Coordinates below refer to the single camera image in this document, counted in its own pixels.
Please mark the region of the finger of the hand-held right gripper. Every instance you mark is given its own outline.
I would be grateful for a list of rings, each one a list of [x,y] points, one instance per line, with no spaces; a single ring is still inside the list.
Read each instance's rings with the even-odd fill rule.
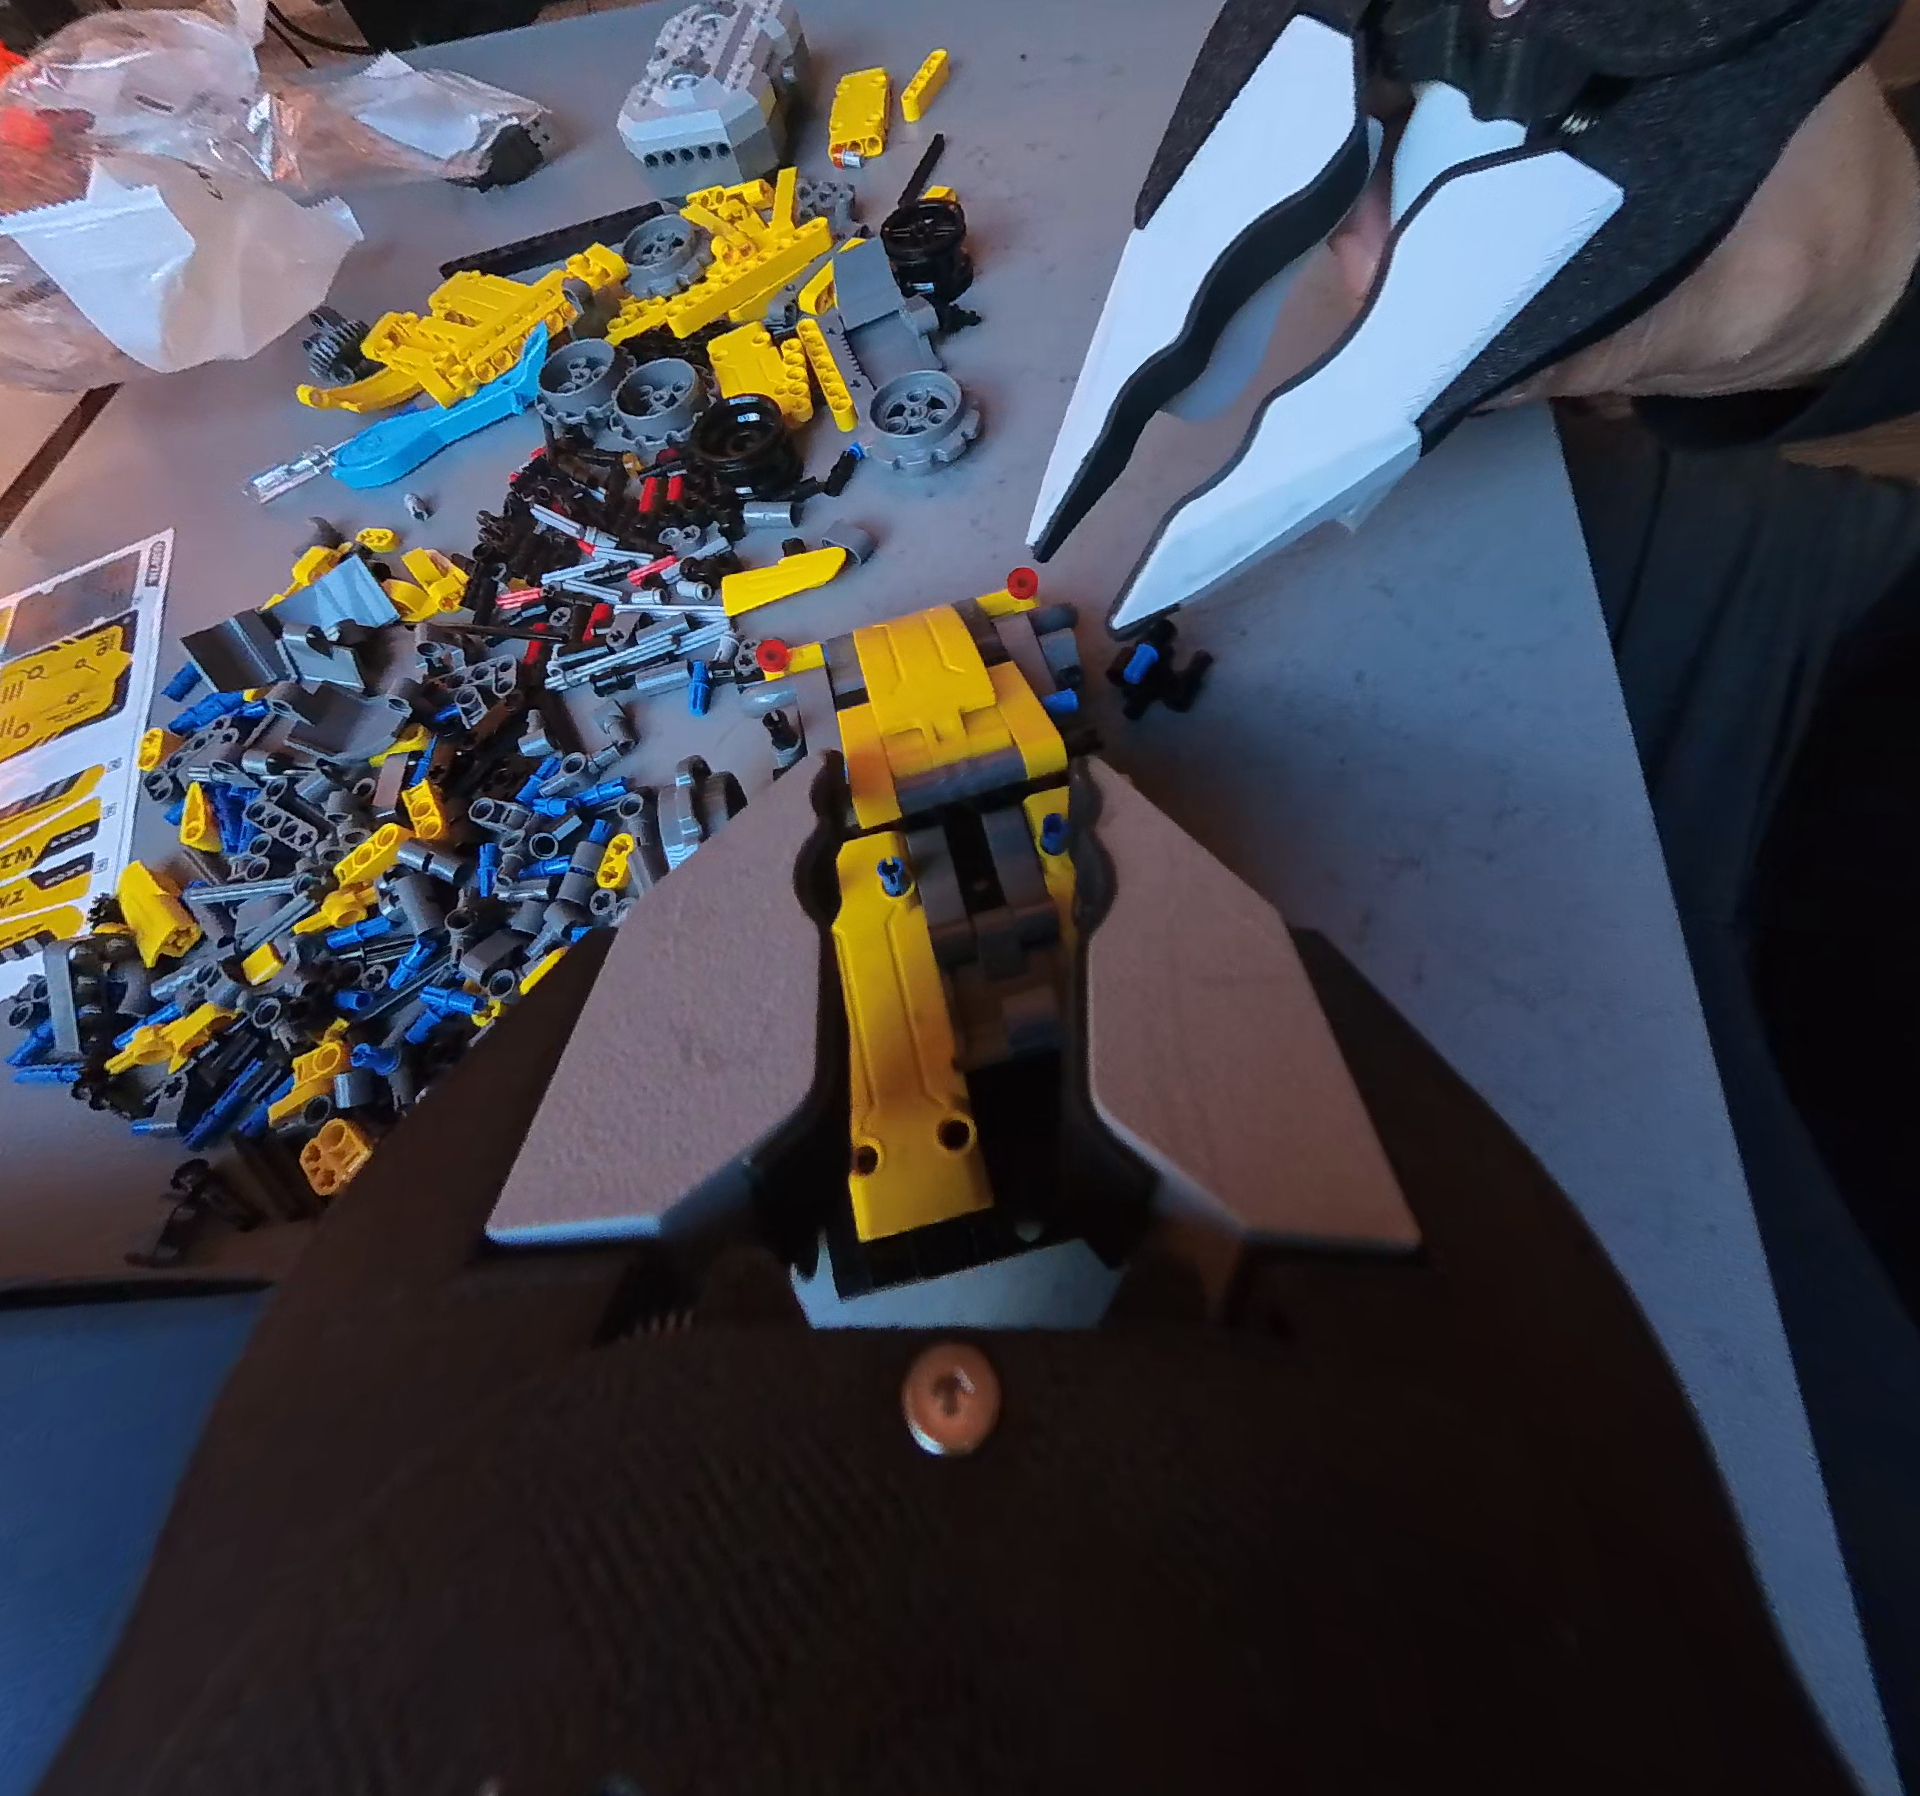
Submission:
[[[1255,376],[1296,265],[1372,166],[1361,51],[1316,16],[1277,30],[1222,17],[1207,36],[1044,472],[1039,562],[1115,487],[1154,416],[1214,419]]]
[[[1346,338],[1260,409],[1115,598],[1129,633],[1283,545],[1355,530],[1423,452],[1419,419],[1621,210],[1623,187],[1423,81],[1391,156],[1394,231]]]

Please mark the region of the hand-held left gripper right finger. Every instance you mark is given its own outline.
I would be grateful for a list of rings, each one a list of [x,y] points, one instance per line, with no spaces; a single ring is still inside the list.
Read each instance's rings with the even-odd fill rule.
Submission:
[[[1408,1258],[1414,1210],[1280,914],[1103,759],[1073,774],[1099,1127],[1149,1173],[1149,1245]]]

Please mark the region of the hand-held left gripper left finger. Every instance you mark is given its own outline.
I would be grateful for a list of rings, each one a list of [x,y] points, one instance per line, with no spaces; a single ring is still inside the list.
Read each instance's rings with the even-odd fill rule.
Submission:
[[[817,1100],[829,969],[804,863],[844,770],[809,754],[624,918],[496,1197],[503,1248],[686,1241],[751,1207]]]

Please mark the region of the yellow toy vehicle model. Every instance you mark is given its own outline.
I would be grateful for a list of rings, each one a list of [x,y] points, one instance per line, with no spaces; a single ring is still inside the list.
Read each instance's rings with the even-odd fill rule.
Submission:
[[[1076,972],[1070,761],[1088,751],[1076,610],[1017,567],[987,595],[829,642],[756,644],[818,672],[844,764],[832,967],[850,1052],[838,1297],[905,1289],[1056,1237]]]

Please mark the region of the black connector cluster blue pin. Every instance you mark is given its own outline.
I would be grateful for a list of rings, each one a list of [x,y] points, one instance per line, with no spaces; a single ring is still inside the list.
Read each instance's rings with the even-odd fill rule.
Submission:
[[[1120,644],[1108,666],[1123,720],[1136,722],[1152,707],[1188,713],[1211,672],[1211,652],[1176,654],[1173,634],[1146,634]]]

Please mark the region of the grey desk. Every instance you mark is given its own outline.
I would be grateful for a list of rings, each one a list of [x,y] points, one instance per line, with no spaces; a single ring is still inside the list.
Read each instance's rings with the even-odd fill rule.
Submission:
[[[955,363],[983,446],[861,492],[882,550],[855,615],[991,581],[1021,538],[1108,289],[1134,190],[1222,0],[790,0],[818,77],[948,47],[948,134],[986,328]],[[455,251],[620,210],[613,118],[664,2],[450,45],[454,69],[561,118],[523,187],[354,198],[342,310],[416,303]],[[5,536],[5,589],[176,530],[165,623],[269,591],[307,514],[254,469],[314,441],[300,352],[125,387]],[[1550,412],[1474,420],[1347,533],[1317,533],[1182,618],[1216,666],[1196,710],[1108,749],[1146,792],[1347,962],[1519,1130],[1585,1211],[1668,1346],[1739,1501],[1793,1661],[1869,1790],[1914,1687],[1867,1613],[1867,1541],[1817,1474],[1789,1334],[1720,1100]],[[5,1103],[5,1282],[119,1269],[170,1161],[60,1090]],[[31,1790],[119,1640],[247,1293],[149,1293],[5,1316],[5,1788]]]

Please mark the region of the person's right hand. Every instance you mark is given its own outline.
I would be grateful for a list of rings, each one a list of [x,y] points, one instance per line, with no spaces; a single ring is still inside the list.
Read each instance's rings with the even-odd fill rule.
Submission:
[[[1914,147],[1865,62],[1807,115],[1741,219],[1672,292],[1497,406],[1804,385],[1883,328],[1914,255]]]

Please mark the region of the black sprocket wheel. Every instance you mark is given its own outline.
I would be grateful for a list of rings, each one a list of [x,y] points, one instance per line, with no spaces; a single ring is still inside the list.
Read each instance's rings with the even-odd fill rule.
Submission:
[[[659,855],[673,872],[745,805],[731,770],[713,770],[703,756],[681,759],[673,784],[657,793]]]

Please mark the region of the black toy tyre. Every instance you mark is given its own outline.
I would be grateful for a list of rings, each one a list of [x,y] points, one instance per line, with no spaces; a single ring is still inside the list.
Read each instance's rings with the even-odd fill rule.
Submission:
[[[972,284],[967,219],[950,195],[899,202],[880,242],[905,294],[950,304]]]
[[[691,429],[687,455],[741,499],[783,496],[804,473],[780,406],[763,394],[711,404]]]

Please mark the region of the pile of loose building bricks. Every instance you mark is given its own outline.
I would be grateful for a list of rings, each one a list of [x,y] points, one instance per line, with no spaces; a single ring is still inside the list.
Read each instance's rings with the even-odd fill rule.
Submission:
[[[189,1261],[334,1200],[449,1065],[668,867],[630,768],[648,695],[736,693],[774,766],[799,705],[756,669],[768,604],[726,575],[857,530],[799,518],[860,465],[741,499],[687,455],[548,441],[474,550],[330,526],[288,584],[202,634],[155,685],[130,856],[72,940],[5,999],[5,1211],[99,1210],[80,1274],[138,1186],[125,1266]],[[102,1130],[143,1149],[84,1182]]]

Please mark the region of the grey sprocket wheel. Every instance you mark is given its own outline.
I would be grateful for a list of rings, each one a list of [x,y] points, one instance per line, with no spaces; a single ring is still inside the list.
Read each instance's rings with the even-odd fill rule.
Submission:
[[[711,406],[703,371],[683,358],[649,358],[630,368],[610,400],[606,441],[616,452],[656,455],[681,446]]]
[[[866,404],[868,460],[928,477],[960,460],[979,435],[979,409],[944,368],[901,371]]]
[[[538,412],[551,435],[596,443],[632,360],[606,339],[567,339],[538,371]]]

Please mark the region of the yellow curved panel brick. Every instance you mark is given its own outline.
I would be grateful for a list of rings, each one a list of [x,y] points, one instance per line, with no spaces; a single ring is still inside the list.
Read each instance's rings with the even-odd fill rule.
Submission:
[[[720,584],[724,610],[727,618],[737,618],[827,586],[850,562],[855,562],[855,557],[846,546],[821,545],[783,554],[774,565],[726,575]]]

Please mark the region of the light blue brick tool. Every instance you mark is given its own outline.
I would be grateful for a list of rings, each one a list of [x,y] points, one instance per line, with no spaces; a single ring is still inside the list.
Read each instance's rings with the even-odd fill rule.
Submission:
[[[339,443],[328,473],[354,492],[392,487],[455,441],[523,412],[538,399],[538,371],[548,356],[548,331],[538,322],[519,360],[498,380],[461,404],[417,412],[396,412]]]

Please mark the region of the yellow sticker sheet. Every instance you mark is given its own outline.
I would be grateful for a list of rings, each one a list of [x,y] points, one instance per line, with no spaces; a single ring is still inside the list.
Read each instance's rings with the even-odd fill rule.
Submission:
[[[3,600],[3,997],[130,856],[173,533]]]

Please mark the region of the yellow grey brick sub-assembly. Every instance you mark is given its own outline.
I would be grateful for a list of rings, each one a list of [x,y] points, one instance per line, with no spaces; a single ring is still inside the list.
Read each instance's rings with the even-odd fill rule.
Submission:
[[[606,339],[632,368],[683,358],[711,404],[763,394],[789,429],[821,409],[861,441],[871,394],[901,371],[944,368],[933,342],[972,321],[899,289],[882,242],[857,227],[850,185],[780,169],[477,255],[414,314],[318,310],[300,400],[362,416],[357,433],[445,409],[513,368],[541,322],[548,352]]]

